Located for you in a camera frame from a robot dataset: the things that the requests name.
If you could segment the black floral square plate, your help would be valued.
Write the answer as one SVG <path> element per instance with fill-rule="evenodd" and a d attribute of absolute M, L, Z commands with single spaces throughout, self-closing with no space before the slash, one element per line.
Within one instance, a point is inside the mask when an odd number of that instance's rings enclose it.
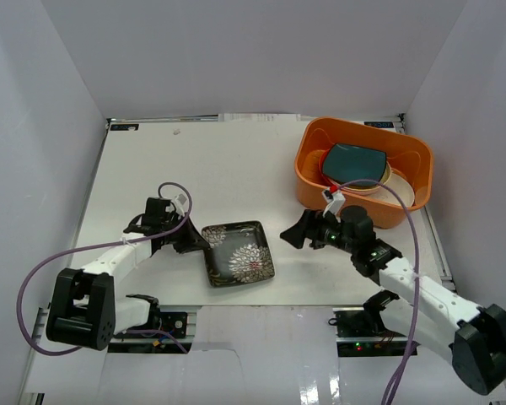
<path fill-rule="evenodd" d="M 265 282 L 275 267 L 260 221 L 215 224 L 202 229 L 207 279 L 214 288 Z"/>

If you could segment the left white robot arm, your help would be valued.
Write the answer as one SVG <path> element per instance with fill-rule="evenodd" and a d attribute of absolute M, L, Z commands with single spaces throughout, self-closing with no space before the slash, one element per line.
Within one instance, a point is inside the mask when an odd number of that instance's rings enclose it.
<path fill-rule="evenodd" d="M 122 241 L 79 269 L 61 270 L 46 323 L 52 342 L 103 350 L 117 334 L 151 337 L 161 327 L 159 300 L 145 294 L 119 298 L 116 287 L 164 246 L 179 254 L 201 251 L 208 242 L 177 200 L 150 197 L 143 213 L 123 230 Z"/>

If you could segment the small orange plate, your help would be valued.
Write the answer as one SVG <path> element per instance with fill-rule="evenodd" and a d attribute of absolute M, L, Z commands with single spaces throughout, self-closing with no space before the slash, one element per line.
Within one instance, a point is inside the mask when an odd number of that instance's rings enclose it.
<path fill-rule="evenodd" d="M 323 181 L 326 183 L 326 184 L 332 184 L 332 179 L 325 174 L 324 172 L 324 162 L 326 160 L 326 156 L 328 155 L 329 153 L 329 149 L 326 149 L 323 151 L 323 153 L 321 154 L 321 156 L 319 157 L 319 160 L 318 160 L 318 169 L 319 169 L 319 173 L 320 173 L 320 177 L 323 179 Z"/>

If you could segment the yellow round plate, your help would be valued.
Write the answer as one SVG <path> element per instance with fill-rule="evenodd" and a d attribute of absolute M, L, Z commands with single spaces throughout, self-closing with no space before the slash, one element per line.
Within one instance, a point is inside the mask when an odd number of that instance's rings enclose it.
<path fill-rule="evenodd" d="M 391 176 L 392 176 L 391 166 L 387 165 L 385 168 L 385 172 L 381 176 L 379 182 L 381 184 L 385 184 L 391 178 Z M 337 182 L 337 181 L 331 179 L 327 175 L 322 175 L 322 177 L 331 186 L 340 186 L 341 185 L 340 182 Z M 346 186 L 344 188 L 344 190 L 347 192 L 352 192 L 352 193 L 361 195 L 361 196 L 368 196 L 368 195 L 373 194 L 374 192 L 377 192 L 380 188 L 381 188 L 381 186 L 376 183 L 368 183 L 366 186 L 357 186 L 357 185 Z"/>

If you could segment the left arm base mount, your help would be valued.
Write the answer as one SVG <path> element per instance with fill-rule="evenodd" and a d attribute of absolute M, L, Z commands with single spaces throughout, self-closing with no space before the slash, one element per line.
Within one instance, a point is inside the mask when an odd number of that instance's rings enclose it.
<path fill-rule="evenodd" d="M 108 347 L 114 354 L 188 354 L 196 332 L 193 312 L 162 312 L 157 333 L 120 333 Z"/>

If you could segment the teal square plate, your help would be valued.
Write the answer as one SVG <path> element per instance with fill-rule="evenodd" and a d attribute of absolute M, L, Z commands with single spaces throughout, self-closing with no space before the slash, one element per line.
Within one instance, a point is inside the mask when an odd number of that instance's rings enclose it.
<path fill-rule="evenodd" d="M 359 179 L 379 181 L 386 166 L 383 151 L 336 143 L 329 149 L 323 169 L 331 179 L 346 183 Z"/>

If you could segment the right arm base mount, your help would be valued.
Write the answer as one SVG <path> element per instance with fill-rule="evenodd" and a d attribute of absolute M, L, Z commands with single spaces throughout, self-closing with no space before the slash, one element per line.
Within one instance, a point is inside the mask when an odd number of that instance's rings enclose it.
<path fill-rule="evenodd" d="M 407 339 L 387 329 L 380 318 L 381 311 L 398 299 L 398 295 L 382 290 L 361 306 L 334 309 L 327 323 L 336 330 L 338 357 L 402 357 Z"/>

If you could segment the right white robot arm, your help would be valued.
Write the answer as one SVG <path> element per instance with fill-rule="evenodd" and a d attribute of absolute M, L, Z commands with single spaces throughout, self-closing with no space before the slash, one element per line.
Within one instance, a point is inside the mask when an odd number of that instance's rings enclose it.
<path fill-rule="evenodd" d="M 363 303 L 359 328 L 376 337 L 396 332 L 428 348 L 477 394 L 486 396 L 506 380 L 506 311 L 418 276 L 400 251 L 377 237 L 364 208 L 346 207 L 339 217 L 306 209 L 280 237 L 297 249 L 345 251 L 358 273 L 380 286 Z"/>

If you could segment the cream round plate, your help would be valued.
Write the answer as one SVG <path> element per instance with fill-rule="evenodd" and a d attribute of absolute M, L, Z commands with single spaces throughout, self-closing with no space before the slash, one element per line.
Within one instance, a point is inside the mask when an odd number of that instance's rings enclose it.
<path fill-rule="evenodd" d="M 403 201 L 406 207 L 411 207 L 415 200 L 415 194 L 412 186 L 404 179 L 397 171 L 393 171 L 390 179 L 386 185 L 393 190 L 396 195 Z M 373 193 L 371 197 L 383 203 L 389 203 L 400 207 L 399 200 L 385 188 L 381 187 L 377 192 Z"/>

